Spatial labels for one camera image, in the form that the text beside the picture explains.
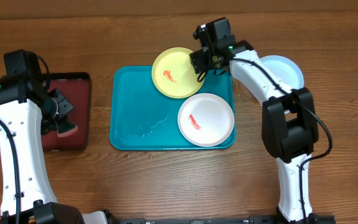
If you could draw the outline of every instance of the light blue plate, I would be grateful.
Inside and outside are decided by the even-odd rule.
[[[209,73],[197,93],[212,93],[229,103],[234,113],[231,76]],[[226,149],[236,140],[236,125],[220,145],[199,147],[188,142],[178,127],[178,112],[184,99],[160,93],[152,81],[152,66],[120,68],[112,88],[110,142],[120,150],[167,151]]]
[[[302,71],[295,62],[279,55],[264,56],[260,60],[274,75],[281,78],[284,83],[297,90],[303,88]]]

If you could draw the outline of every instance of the white plastic casing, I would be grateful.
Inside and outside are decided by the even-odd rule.
[[[301,163],[311,155],[300,155],[292,159],[291,163],[286,164],[281,159],[277,159],[278,165],[278,179],[280,180],[280,203],[278,208],[282,215],[288,221],[299,221],[303,219],[303,212],[301,206],[301,196],[299,188],[299,166]],[[312,212],[309,201],[309,163],[303,166],[302,173],[302,187],[303,200],[305,202],[306,216]]]
[[[108,224],[106,215],[102,211],[82,214],[85,224]]]
[[[40,108],[31,100],[26,103],[12,101],[0,105],[0,120],[6,124],[16,145],[19,162],[21,192],[21,211],[33,208],[33,202],[57,202],[50,186],[45,168],[44,153],[41,144]],[[16,214],[15,179],[12,149],[5,131],[0,126],[0,151],[2,176],[4,182],[1,214],[8,211]]]

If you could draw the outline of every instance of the teal tray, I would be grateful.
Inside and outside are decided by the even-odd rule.
[[[220,96],[234,112],[230,75],[208,74],[197,93]],[[226,149],[234,143],[236,125],[231,135],[217,146],[199,147],[188,142],[178,127],[178,112],[185,100],[169,98],[156,89],[152,66],[120,68],[114,76],[112,88],[111,144],[124,151],[168,151]]]

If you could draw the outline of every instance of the black cable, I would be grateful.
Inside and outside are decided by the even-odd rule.
[[[282,92],[284,95],[286,96],[289,96],[298,106],[302,107],[302,109],[304,109],[305,111],[309,112],[309,114],[311,114],[315,120],[317,121],[317,123],[320,124],[320,126],[323,128],[324,132],[326,133],[327,135],[327,138],[328,138],[328,149],[320,154],[320,155],[317,155],[317,156],[313,156],[305,161],[303,161],[301,163],[301,165],[299,166],[299,186],[300,186],[300,197],[301,197],[301,206],[302,206],[302,213],[303,213],[303,220],[304,220],[304,223],[307,223],[307,219],[306,219],[306,210],[305,210],[305,201],[303,200],[303,187],[302,187],[302,173],[304,171],[303,169],[303,166],[307,163],[307,162],[310,162],[310,161],[313,161],[315,159],[320,159],[320,158],[323,158],[324,156],[327,156],[331,150],[333,149],[333,139],[331,137],[331,134],[329,133],[328,131],[328,128],[326,127],[326,125],[323,123],[323,121],[320,120],[320,118],[314,114],[312,111],[310,111],[307,107],[305,107],[301,102],[299,102],[297,99],[295,99],[291,94],[287,93],[285,90],[283,90],[279,84],[277,84],[273,78],[260,66],[258,65],[257,63],[253,62],[253,61],[250,61],[250,60],[246,60],[246,59],[242,59],[242,58],[233,58],[231,60],[235,60],[235,61],[239,61],[239,62],[245,62],[245,63],[249,63],[255,67],[257,67],[265,76],[266,78],[272,82],[273,86],[278,89],[280,92]]]
[[[45,66],[45,69],[47,70],[47,84],[45,85],[45,89],[48,91],[49,87],[50,87],[49,68],[48,68],[47,63],[45,62],[45,60],[41,56],[37,55],[37,58],[43,63],[43,65]]]
[[[21,200],[22,200],[22,193],[20,191],[20,178],[19,178],[19,163],[17,161],[17,152],[15,147],[15,142],[13,141],[13,135],[7,128],[6,124],[0,120],[0,125],[6,132],[7,138],[9,139],[9,143],[11,143],[12,148],[12,157],[13,157],[13,169],[14,169],[14,177],[15,177],[15,188],[16,188],[16,219],[15,223],[20,224],[20,212],[21,212]]]

